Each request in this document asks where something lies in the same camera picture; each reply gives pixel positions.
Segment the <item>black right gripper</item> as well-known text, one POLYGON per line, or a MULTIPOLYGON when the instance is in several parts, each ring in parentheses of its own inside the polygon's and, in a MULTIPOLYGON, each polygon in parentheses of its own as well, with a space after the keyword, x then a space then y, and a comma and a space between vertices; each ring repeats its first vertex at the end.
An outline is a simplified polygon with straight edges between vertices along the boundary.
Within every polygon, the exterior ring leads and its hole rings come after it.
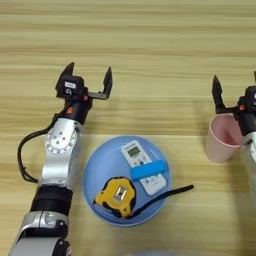
MULTIPOLYGON (((254 79, 256 82, 256 71, 254 71, 254 79)), ((213 78, 212 96, 215 103, 217 114, 225 112, 225 105, 222 99, 222 87, 217 76, 213 78)), ((256 132, 256 99, 249 96, 241 96, 234 107, 227 108, 228 113, 232 113, 238 122, 243 136, 256 132)))

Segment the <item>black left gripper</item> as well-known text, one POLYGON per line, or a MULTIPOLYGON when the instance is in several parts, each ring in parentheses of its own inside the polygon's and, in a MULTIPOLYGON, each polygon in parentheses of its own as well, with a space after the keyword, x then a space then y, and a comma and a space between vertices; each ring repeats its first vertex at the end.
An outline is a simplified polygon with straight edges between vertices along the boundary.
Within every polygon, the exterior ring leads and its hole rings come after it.
MULTIPOLYGON (((61 75, 72 75, 75 63, 68 64, 61 75)), ((102 92, 89 92, 85 86, 76 86, 75 88, 69 88, 65 85, 56 87, 56 96, 63 98, 64 108, 57 114, 57 118, 65 118, 77 121, 81 125, 85 123, 88 112, 92 108, 93 100, 106 100, 109 98, 112 86, 112 70, 108 68, 103 81, 104 89, 102 92)))

